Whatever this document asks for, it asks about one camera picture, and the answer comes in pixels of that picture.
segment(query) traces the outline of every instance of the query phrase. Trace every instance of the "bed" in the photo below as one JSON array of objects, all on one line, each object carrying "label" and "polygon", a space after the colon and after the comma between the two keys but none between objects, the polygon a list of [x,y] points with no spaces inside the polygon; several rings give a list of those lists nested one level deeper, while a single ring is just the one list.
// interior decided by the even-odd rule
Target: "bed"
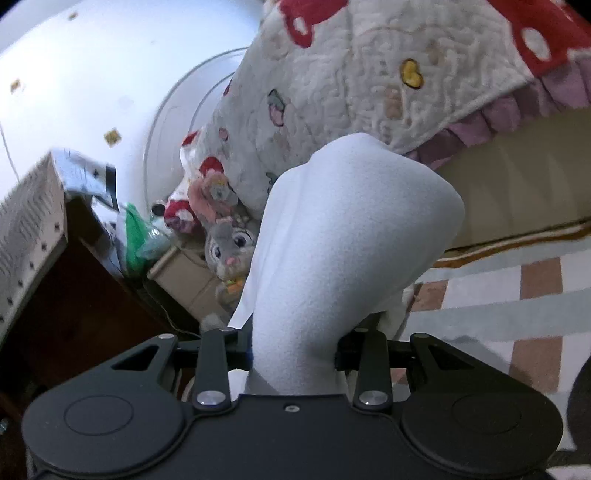
[{"label": "bed", "polygon": [[365,131],[462,195],[446,266],[588,233],[591,28],[567,4],[313,4],[270,11],[176,193],[214,156],[260,216],[283,171]]}]

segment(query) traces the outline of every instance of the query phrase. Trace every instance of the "bedspread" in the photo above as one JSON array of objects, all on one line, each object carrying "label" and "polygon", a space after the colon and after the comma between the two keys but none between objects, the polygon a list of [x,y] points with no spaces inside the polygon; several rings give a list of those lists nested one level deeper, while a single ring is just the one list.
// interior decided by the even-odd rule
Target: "bedspread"
[{"label": "bedspread", "polygon": [[524,120],[589,106],[590,47],[589,25],[558,0],[280,0],[179,191],[216,157],[261,216],[279,175],[353,132],[436,168]]}]

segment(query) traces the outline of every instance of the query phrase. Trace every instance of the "floor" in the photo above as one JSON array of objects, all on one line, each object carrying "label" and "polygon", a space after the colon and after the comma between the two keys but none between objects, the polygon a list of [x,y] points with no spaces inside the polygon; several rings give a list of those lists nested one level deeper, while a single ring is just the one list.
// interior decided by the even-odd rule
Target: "floor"
[{"label": "floor", "polygon": [[[550,473],[591,479],[577,466],[591,463],[591,238],[434,268],[419,282],[400,339],[428,332],[544,393],[564,420]],[[392,380],[395,399],[406,399],[404,371]]]}]

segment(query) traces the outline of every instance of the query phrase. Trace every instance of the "screw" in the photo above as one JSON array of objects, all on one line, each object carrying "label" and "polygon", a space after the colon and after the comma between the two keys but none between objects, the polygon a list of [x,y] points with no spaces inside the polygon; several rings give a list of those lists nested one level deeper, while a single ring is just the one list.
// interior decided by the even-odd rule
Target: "screw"
[{"label": "screw", "polygon": [[197,395],[197,403],[204,407],[217,407],[226,400],[226,396],[217,390],[206,390]]},{"label": "screw", "polygon": [[388,401],[388,395],[379,390],[368,390],[359,396],[359,401],[364,405],[377,407]]}]

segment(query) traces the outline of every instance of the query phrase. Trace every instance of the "pink plush toy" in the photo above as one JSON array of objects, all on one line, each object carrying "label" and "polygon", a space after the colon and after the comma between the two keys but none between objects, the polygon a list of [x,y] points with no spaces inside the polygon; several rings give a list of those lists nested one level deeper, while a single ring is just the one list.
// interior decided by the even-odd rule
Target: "pink plush toy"
[{"label": "pink plush toy", "polygon": [[187,197],[192,211],[207,229],[207,225],[232,215],[238,205],[238,197],[228,185],[222,163],[216,157],[206,158],[199,171],[203,178],[189,184]]}]

